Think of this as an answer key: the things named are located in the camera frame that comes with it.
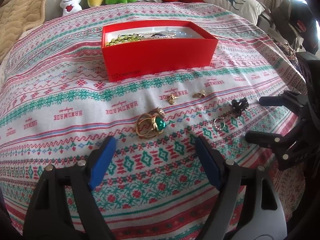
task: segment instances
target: white bunny plush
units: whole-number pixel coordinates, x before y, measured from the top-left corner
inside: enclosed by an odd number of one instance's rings
[[[82,10],[80,6],[81,0],[62,0],[60,3],[60,7],[63,9],[62,16],[74,14],[78,11]]]

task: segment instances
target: bed sheet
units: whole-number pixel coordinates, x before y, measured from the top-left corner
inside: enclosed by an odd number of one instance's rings
[[[215,35],[219,43],[210,65],[109,82],[102,27],[147,19],[192,21]],[[12,221],[22,231],[46,165],[73,165],[107,135],[116,138],[117,151],[93,195],[117,239],[197,235],[218,194],[196,156],[198,135],[239,165],[265,165],[289,219],[304,190],[302,166],[280,172],[269,149],[244,140],[250,129],[285,134],[293,127],[297,117],[286,108],[258,104],[261,96],[286,89],[306,92],[280,49],[257,26],[215,5],[119,4],[47,22],[17,42],[5,65],[0,185]],[[200,90],[207,96],[193,98]],[[179,97],[172,106],[166,100],[170,93]],[[232,99],[243,97],[250,107],[237,119],[229,116],[223,131],[215,130],[213,120],[230,110]],[[138,116],[156,107],[167,113],[167,128],[157,138],[138,138]],[[244,192],[241,188],[230,230]],[[71,189],[66,193],[74,224],[83,230]]]

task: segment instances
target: bolt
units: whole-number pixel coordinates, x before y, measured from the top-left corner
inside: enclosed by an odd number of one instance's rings
[[[86,163],[87,162],[85,160],[80,160],[80,161],[78,161],[78,166],[85,166]]]
[[[235,164],[235,161],[230,160],[230,159],[226,159],[226,164],[232,166],[233,164]]]
[[[263,165],[259,165],[259,166],[258,166],[258,170],[259,170],[259,171],[265,171],[265,169],[266,169],[266,168],[265,168]]]
[[[53,165],[50,164],[50,165],[46,166],[45,170],[46,171],[52,171],[53,170]]]

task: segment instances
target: ring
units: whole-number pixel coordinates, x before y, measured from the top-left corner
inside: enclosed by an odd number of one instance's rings
[[[219,128],[219,127],[217,126],[217,124],[216,124],[216,121],[217,121],[217,120],[223,120],[223,126],[221,126],[221,128]],[[214,119],[213,124],[214,124],[214,126],[215,126],[215,128],[216,128],[217,130],[222,131],[223,128],[225,128],[225,126],[226,126],[226,121],[224,120],[224,117],[217,117],[216,119]]]
[[[165,113],[162,108],[158,107],[150,112],[140,115],[137,120],[136,133],[142,138],[153,138],[163,133],[166,127],[166,123],[163,120]]]

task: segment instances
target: open box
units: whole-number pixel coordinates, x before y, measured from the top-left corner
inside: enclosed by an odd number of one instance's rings
[[[106,46],[118,35],[182,30],[192,38],[141,40]],[[163,71],[208,66],[218,40],[198,25],[179,20],[146,20],[104,26],[102,53],[110,81]]]

